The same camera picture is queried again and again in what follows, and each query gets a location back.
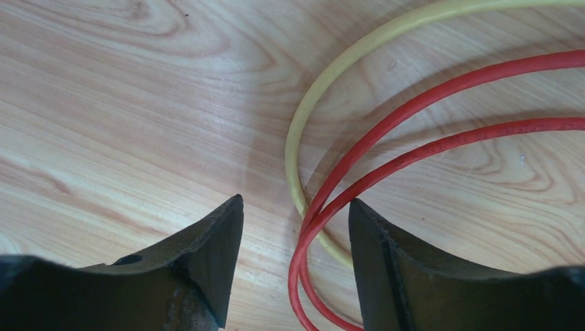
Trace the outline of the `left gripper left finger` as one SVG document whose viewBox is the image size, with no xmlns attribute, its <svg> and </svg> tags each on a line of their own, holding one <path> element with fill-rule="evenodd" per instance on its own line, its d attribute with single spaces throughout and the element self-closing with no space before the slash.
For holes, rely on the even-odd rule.
<svg viewBox="0 0 585 331">
<path fill-rule="evenodd" d="M 220 330 L 244 224 L 235 195 L 183 230 L 114 263 L 73 268 L 1 257 L 2 330 Z"/>
</svg>

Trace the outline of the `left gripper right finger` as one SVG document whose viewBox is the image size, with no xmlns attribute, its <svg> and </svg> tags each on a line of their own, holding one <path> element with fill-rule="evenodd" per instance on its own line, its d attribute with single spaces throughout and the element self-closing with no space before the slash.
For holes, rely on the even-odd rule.
<svg viewBox="0 0 585 331">
<path fill-rule="evenodd" d="M 366 330 L 583 330 L 584 267 L 517 274 L 462 259 L 359 199 L 348 215 Z"/>
</svg>

